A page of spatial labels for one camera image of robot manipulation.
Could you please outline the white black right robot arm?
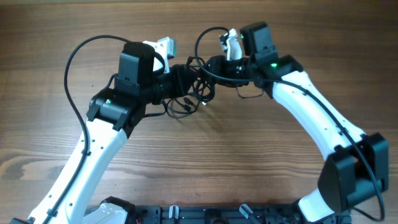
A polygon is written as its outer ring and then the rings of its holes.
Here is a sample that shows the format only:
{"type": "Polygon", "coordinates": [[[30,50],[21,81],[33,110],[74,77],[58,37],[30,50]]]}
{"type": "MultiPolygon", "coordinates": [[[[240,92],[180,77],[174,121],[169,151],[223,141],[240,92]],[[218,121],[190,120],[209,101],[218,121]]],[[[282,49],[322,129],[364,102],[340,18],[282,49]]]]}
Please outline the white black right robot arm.
{"type": "Polygon", "coordinates": [[[223,55],[201,69],[224,86],[253,83],[287,109],[315,141],[325,161],[317,187],[297,202],[302,223],[318,223],[356,210],[376,197],[379,221],[386,215],[382,193],[389,187],[388,143],[348,121],[315,87],[291,55],[280,56],[269,26],[256,22],[223,28],[223,55]]]}

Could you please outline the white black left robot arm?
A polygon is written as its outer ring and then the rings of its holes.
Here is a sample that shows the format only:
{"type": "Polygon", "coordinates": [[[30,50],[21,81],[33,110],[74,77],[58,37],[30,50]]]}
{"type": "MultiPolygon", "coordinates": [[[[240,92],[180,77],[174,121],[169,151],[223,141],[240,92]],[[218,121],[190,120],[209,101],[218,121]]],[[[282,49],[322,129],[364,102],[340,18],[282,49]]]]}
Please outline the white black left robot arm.
{"type": "Polygon", "coordinates": [[[190,64],[168,66],[174,57],[166,43],[126,41],[119,58],[118,72],[92,97],[87,120],[77,117],[82,134],[69,160],[45,198],[26,219],[11,223],[125,223],[133,212],[131,204],[112,205],[104,214],[87,215],[86,209],[106,168],[143,119],[148,104],[167,106],[166,99],[188,94],[197,79],[190,64]]]}

